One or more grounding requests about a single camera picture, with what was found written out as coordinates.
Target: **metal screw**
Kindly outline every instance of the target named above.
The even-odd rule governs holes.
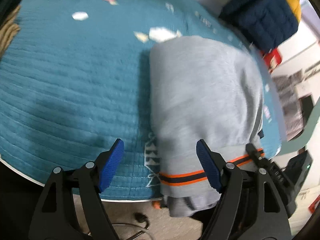
[[[233,168],[235,167],[235,165],[234,165],[233,163],[227,163],[227,164],[226,164],[226,167],[227,167],[228,169],[233,169]]]
[[[264,175],[264,174],[267,174],[267,171],[264,169],[264,168],[260,168],[259,169],[259,172]]]
[[[94,166],[93,162],[88,162],[85,164],[86,168],[91,169]]]
[[[54,169],[53,169],[53,173],[59,173],[61,171],[61,168],[60,167],[55,167]]]

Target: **teal quilted fabric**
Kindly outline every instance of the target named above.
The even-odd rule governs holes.
[[[54,167],[79,168],[121,138],[124,158],[101,198],[150,199],[160,195],[149,103],[154,42],[134,32],[166,27],[246,48],[194,0],[117,2],[22,0],[21,30],[0,62],[0,154],[45,183]],[[74,20],[78,11],[88,19]]]

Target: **cable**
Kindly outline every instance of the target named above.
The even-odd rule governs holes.
[[[114,226],[114,227],[118,227],[118,226],[125,227],[125,226],[127,226],[127,227],[139,228],[141,231],[145,232],[151,238],[151,240],[156,240],[155,237],[153,236],[153,234],[149,230],[147,230],[147,229],[145,229],[143,227],[140,227],[138,225],[129,224],[129,223],[116,223],[116,224],[112,224],[112,226]]]

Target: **floor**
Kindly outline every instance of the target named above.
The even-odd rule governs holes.
[[[83,232],[89,232],[85,221],[81,200],[78,195],[74,195],[74,202],[79,224]],[[135,212],[145,214],[150,221],[149,230],[155,236],[156,240],[197,240],[201,235],[202,224],[191,218],[172,218],[169,216],[167,208],[154,209],[150,202],[138,203],[114,203],[103,202],[108,217],[112,223],[132,223],[138,224],[133,217]],[[116,228],[120,239],[127,239],[137,230],[131,228]],[[138,239],[148,240],[147,235],[142,235]]]

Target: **brown fabric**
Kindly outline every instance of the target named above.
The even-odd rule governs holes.
[[[13,37],[20,30],[19,25],[14,23],[15,18],[20,10],[18,5],[4,20],[4,23],[0,27],[0,58],[4,54],[7,47],[10,45]]]

